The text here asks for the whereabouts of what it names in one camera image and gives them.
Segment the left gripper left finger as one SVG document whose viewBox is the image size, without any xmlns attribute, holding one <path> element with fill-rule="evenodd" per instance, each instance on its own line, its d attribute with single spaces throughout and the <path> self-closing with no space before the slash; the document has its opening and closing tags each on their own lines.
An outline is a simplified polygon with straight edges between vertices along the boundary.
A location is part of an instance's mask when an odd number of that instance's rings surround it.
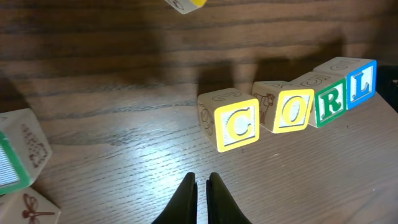
<svg viewBox="0 0 398 224">
<path fill-rule="evenodd" d="M 152 224 L 196 224 L 198 186 L 195 174 L 185 175 L 172 198 Z"/>
</svg>

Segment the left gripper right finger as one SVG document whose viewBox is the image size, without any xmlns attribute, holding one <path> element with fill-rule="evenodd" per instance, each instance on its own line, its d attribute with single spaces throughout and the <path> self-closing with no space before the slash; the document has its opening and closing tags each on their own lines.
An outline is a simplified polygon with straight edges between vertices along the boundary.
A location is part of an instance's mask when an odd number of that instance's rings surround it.
<svg viewBox="0 0 398 224">
<path fill-rule="evenodd" d="M 216 172 L 206 181 L 206 201 L 209 224 L 251 224 Z"/>
</svg>

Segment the yellow C block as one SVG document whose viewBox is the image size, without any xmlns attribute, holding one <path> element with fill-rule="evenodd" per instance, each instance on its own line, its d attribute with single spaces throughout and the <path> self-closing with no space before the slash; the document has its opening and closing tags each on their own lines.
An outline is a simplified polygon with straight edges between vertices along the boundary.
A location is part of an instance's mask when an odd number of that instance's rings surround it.
<svg viewBox="0 0 398 224">
<path fill-rule="evenodd" d="M 226 152 L 259 139 L 259 100 L 236 88 L 198 96 L 201 130 L 218 152 Z"/>
</svg>

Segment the yellow O block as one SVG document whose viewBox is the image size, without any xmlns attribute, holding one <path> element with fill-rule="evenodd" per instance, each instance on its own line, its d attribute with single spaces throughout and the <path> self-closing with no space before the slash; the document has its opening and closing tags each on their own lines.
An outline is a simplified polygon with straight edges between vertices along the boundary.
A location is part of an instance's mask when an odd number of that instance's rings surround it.
<svg viewBox="0 0 398 224">
<path fill-rule="evenodd" d="M 315 91 L 285 81 L 254 82 L 260 125 L 272 133 L 304 130 L 308 126 Z"/>
</svg>

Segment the green R block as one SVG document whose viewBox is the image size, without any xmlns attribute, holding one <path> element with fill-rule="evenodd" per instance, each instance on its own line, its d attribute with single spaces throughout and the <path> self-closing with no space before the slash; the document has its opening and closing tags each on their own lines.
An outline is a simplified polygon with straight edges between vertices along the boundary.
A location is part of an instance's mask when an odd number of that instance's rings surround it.
<svg viewBox="0 0 398 224">
<path fill-rule="evenodd" d="M 321 128 L 346 112 L 346 78 L 319 72 L 308 72 L 291 81 L 314 90 L 309 124 Z"/>
</svg>

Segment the blue L block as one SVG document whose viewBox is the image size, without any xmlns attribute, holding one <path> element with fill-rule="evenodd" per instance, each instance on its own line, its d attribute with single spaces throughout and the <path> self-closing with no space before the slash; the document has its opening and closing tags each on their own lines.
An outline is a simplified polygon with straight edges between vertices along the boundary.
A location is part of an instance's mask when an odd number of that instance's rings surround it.
<svg viewBox="0 0 398 224">
<path fill-rule="evenodd" d="M 314 72 L 346 78 L 346 108 L 372 98 L 376 92 L 377 61 L 366 58 L 335 57 L 313 69 Z"/>
</svg>

